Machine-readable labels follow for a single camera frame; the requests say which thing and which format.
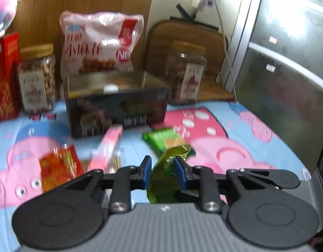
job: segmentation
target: green snack packet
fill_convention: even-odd
[[[176,156],[186,160],[195,155],[195,151],[173,128],[147,132],[142,138],[159,156],[151,173],[147,198],[150,203],[176,203],[174,194],[180,187],[174,175],[173,160]]]
[[[159,157],[167,149],[186,144],[186,141],[180,135],[178,135],[172,127],[143,133],[142,138],[150,145],[150,147]],[[189,151],[189,155],[195,155],[195,151],[191,149]]]
[[[150,203],[177,203],[174,194],[180,190],[178,180],[173,170],[173,160],[176,156],[187,158],[191,146],[189,144],[176,146],[167,149],[154,166],[149,186],[147,188],[147,198]]]

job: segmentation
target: plastic jar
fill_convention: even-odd
[[[165,68],[165,79],[171,87],[171,104],[195,103],[207,60],[205,47],[174,41]]]
[[[52,43],[20,50],[18,79],[25,113],[42,113],[53,109],[57,97],[53,53]]]

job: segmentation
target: white cable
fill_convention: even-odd
[[[223,22],[222,22],[222,18],[221,18],[219,8],[218,8],[218,4],[217,4],[216,0],[214,0],[214,4],[215,4],[215,8],[216,8],[216,11],[218,13],[219,20],[220,20],[221,33],[222,33],[222,36],[223,36],[223,48],[224,48],[224,51],[225,51],[225,54],[226,54],[226,59],[227,59],[228,65],[229,65],[229,72],[230,72],[230,76],[231,76],[231,82],[233,84],[234,98],[237,101],[236,90],[235,90],[235,80],[234,80],[234,77],[233,77],[232,66],[231,66],[231,62],[230,62],[228,52],[227,52],[226,36],[225,36],[224,30],[223,30]]]

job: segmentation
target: plastic snack bag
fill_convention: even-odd
[[[150,203],[177,203],[175,193],[180,190],[178,180],[173,170],[173,160],[180,156],[186,160],[191,146],[189,144],[167,149],[154,166],[149,186],[147,187],[147,198]]]
[[[118,166],[115,166],[114,172],[111,172],[110,170],[114,165],[113,158],[115,157],[115,150],[122,133],[122,125],[114,125],[108,128],[89,163],[88,171],[93,169],[102,169],[104,173],[114,173],[117,171]]]
[[[42,189],[44,192],[81,176],[84,173],[73,145],[46,155],[39,161]]]
[[[108,70],[130,71],[131,53],[143,29],[142,15],[114,12],[77,14],[64,11],[60,26],[65,41],[61,77]]]
[[[149,144],[149,146],[159,157],[167,149],[187,144],[186,141],[176,131],[174,131],[172,127],[143,133],[142,138],[146,143]],[[194,155],[195,151],[191,148],[188,151],[186,158]]]

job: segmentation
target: red label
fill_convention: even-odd
[[[116,58],[119,62],[129,61],[131,58],[131,52],[129,49],[120,48],[116,51]]]
[[[121,45],[129,46],[132,43],[132,32],[138,20],[126,19],[123,21],[122,28],[118,35]]]

